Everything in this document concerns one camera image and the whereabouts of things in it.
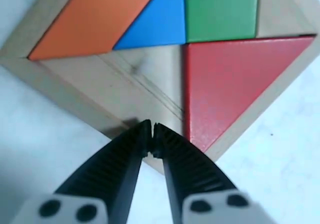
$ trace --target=orange parallelogram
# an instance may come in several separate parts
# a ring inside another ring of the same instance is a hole
[[[69,0],[30,60],[106,53],[149,0]]]

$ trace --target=green square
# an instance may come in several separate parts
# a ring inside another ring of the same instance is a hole
[[[186,0],[187,42],[256,37],[258,0]]]

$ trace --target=wooden tangram piece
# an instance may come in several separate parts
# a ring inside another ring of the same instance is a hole
[[[259,0],[258,38],[317,33],[296,0]]]
[[[205,152],[307,48],[313,36],[192,43],[186,48],[185,129]]]

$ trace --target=blue triangle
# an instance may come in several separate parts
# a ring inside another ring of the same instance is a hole
[[[185,1],[151,0],[114,50],[186,43]]]

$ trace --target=white table surface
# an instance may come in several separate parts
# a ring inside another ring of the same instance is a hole
[[[33,0],[0,0],[0,46]],[[279,223],[319,223],[320,58],[218,160]],[[0,222],[54,191],[109,139],[0,68]],[[143,164],[129,224],[172,223],[165,178]]]

